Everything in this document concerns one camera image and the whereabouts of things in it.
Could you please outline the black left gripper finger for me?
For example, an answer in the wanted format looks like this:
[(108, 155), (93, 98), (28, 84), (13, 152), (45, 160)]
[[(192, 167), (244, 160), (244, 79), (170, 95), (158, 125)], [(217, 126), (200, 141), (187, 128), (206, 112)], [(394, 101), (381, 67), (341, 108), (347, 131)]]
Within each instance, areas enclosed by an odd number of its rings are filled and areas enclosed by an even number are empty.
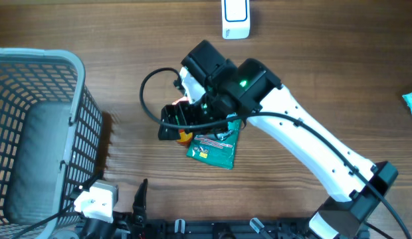
[(147, 220), (147, 214), (146, 214), (147, 190), (148, 190), (148, 180), (144, 179), (134, 196), (134, 202), (132, 205), (132, 209), (133, 209), (132, 218), (136, 224), (143, 225)]
[(77, 187), (75, 187), (71, 194), (70, 194), (70, 199), (77, 199), (79, 195), (84, 192), (84, 191), (89, 191), (89, 188), (97, 181), (100, 179), (103, 179), (104, 172), (99, 171), (97, 174), (91, 176), (89, 179), (87, 179), (85, 182), (79, 184)]

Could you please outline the red sauce bottle green cap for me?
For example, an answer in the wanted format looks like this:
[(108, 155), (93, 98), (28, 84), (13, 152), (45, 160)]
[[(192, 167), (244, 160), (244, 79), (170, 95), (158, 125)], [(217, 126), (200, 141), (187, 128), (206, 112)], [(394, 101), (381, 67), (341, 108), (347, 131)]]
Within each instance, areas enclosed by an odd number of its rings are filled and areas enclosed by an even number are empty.
[(191, 132), (186, 133), (183, 129), (179, 130), (179, 139), (176, 140), (178, 144), (189, 147), (191, 141), (193, 139), (193, 134)]

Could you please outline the green 3M gloves packet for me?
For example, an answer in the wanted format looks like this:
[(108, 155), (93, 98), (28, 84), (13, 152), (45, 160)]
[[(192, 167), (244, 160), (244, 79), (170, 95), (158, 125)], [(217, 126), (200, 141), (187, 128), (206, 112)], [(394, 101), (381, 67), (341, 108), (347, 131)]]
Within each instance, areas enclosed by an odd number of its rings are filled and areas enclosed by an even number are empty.
[(242, 121), (230, 121), (228, 132), (212, 135), (196, 135), (189, 144), (186, 156), (208, 165), (231, 170), (234, 165), (235, 153), (239, 139)]

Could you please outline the red white small box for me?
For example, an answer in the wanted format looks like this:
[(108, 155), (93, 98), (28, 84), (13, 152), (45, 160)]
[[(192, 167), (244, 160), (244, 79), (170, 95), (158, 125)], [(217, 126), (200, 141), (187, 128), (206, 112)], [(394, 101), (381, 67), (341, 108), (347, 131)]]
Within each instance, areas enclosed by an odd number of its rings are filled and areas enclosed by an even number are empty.
[(178, 104), (178, 103), (180, 103), (180, 102), (188, 102), (188, 101), (189, 101), (189, 98), (188, 98), (187, 96), (183, 96), (183, 97), (177, 99), (176, 101), (174, 101), (174, 102), (172, 103), (172, 105), (176, 105), (176, 104)]

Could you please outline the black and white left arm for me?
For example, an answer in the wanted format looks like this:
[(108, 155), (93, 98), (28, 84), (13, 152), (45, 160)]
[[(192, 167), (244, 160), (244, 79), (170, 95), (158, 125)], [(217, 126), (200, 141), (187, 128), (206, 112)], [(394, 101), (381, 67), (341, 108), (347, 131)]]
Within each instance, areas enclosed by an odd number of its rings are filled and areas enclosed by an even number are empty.
[(50, 237), (114, 238), (119, 230), (128, 238), (143, 238), (147, 226), (146, 197), (148, 180), (144, 179), (134, 195), (131, 212), (116, 212), (118, 185), (96, 174), (77, 186), (70, 194), (72, 208), (81, 221), (74, 230), (59, 230)]

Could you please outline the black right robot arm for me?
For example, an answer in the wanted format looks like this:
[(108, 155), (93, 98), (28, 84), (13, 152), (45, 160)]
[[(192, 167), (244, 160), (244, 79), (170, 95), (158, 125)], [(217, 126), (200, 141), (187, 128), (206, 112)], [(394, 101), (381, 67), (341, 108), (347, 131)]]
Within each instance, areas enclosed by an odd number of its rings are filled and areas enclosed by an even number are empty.
[(209, 41), (201, 41), (183, 60), (175, 87), (187, 100), (164, 106), (158, 137), (177, 140), (182, 133), (230, 134), (232, 121), (246, 120), (304, 164), (328, 193), (308, 221), (319, 238), (353, 238), (395, 182), (389, 162), (374, 163), (352, 151), (295, 100), (280, 78), (259, 60), (236, 66)]

